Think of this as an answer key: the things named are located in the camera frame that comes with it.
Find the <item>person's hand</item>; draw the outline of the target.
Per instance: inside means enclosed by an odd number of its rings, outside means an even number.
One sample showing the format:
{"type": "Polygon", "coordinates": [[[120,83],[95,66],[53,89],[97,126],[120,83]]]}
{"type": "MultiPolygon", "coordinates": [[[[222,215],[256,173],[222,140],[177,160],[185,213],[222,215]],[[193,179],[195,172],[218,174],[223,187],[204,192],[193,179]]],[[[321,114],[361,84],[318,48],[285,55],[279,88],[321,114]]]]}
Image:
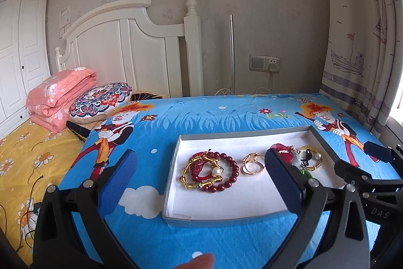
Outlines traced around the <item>person's hand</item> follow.
{"type": "Polygon", "coordinates": [[[198,257],[176,266],[174,269],[213,269],[215,256],[212,253],[202,254],[198,257]]]}

